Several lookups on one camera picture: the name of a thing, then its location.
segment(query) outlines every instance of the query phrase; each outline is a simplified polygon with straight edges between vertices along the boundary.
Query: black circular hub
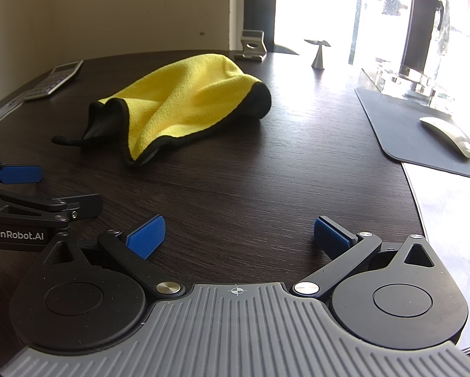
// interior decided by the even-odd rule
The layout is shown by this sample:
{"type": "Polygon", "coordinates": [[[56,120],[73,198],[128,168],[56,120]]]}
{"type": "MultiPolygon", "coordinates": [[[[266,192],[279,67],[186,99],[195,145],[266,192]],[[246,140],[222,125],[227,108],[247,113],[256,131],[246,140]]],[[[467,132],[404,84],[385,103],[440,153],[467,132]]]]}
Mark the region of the black circular hub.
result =
{"type": "Polygon", "coordinates": [[[102,299],[102,291],[95,285],[69,282],[50,289],[45,297],[45,305],[62,316],[76,316],[95,309],[102,299]]]}
{"type": "Polygon", "coordinates": [[[29,271],[12,297],[9,317],[27,345],[72,353],[123,338],[145,308],[144,291],[132,278],[74,261],[29,271]]]}
{"type": "Polygon", "coordinates": [[[400,283],[379,288],[373,299],[379,309],[401,318],[420,316],[432,306],[432,299],[426,291],[400,283]]]}
{"type": "Polygon", "coordinates": [[[385,268],[341,282],[331,312],[347,331],[381,347],[416,350],[456,342],[467,302],[430,246],[408,239],[385,268]]]}

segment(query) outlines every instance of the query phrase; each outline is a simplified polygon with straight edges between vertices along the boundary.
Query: dark gray mouse pad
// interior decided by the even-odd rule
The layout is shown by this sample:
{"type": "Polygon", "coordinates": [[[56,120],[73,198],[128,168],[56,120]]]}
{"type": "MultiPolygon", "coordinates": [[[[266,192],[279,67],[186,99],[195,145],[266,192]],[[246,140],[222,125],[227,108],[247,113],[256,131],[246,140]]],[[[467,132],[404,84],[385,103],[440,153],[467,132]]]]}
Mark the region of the dark gray mouse pad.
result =
{"type": "Polygon", "coordinates": [[[448,114],[365,88],[357,88],[356,94],[382,150],[390,157],[470,177],[470,159],[420,122],[423,116],[433,116],[455,124],[448,114]]]}

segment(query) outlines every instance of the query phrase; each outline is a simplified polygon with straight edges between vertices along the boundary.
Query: wood grain surface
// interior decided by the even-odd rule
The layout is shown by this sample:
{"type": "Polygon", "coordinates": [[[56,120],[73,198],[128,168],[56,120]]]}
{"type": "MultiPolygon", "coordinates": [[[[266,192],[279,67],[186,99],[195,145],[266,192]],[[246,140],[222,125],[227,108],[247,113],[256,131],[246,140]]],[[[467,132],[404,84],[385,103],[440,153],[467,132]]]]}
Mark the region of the wood grain surface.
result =
{"type": "MultiPolygon", "coordinates": [[[[268,54],[262,64],[237,62],[268,85],[269,114],[261,121],[238,120],[182,148],[161,149],[138,169],[123,164],[116,144],[80,150],[50,142],[59,134],[80,138],[93,100],[199,53],[89,60],[52,97],[25,103],[0,123],[0,162],[39,164],[44,178],[12,190],[100,193],[102,214],[71,225],[71,233],[82,238],[129,228],[159,212],[167,233],[149,259],[188,286],[291,286],[329,261],[311,237],[313,221],[322,214],[386,241],[423,232],[402,167],[381,152],[354,93],[369,82],[349,66],[317,71],[310,58],[286,54],[268,54]]],[[[22,347],[8,303],[36,256],[0,251],[0,366],[22,347]]]]}

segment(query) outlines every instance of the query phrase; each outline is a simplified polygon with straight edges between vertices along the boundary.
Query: metal stand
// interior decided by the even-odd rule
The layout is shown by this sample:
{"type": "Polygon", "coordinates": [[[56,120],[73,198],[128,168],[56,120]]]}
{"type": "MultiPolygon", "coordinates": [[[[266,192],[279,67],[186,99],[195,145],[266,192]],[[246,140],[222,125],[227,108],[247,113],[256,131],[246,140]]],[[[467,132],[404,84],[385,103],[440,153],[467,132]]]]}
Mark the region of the metal stand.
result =
{"type": "Polygon", "coordinates": [[[262,62],[267,55],[267,49],[263,42],[264,32],[261,30],[243,30],[241,54],[235,54],[235,59],[262,62]]]}
{"type": "Polygon", "coordinates": [[[312,68],[315,69],[324,69],[324,63],[322,61],[322,46],[331,46],[327,41],[318,41],[318,40],[305,40],[310,44],[318,45],[319,49],[317,50],[317,55],[312,62],[312,68]]]}

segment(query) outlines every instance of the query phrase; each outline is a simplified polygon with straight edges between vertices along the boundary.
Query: glass door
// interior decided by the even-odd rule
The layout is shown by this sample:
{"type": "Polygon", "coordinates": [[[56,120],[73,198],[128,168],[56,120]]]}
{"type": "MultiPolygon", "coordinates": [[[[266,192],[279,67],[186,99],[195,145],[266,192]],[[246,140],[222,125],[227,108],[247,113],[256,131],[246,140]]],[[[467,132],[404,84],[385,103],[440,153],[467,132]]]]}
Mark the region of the glass door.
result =
{"type": "Polygon", "coordinates": [[[424,73],[455,98],[453,118],[470,134],[470,0],[439,1],[424,73]]]}

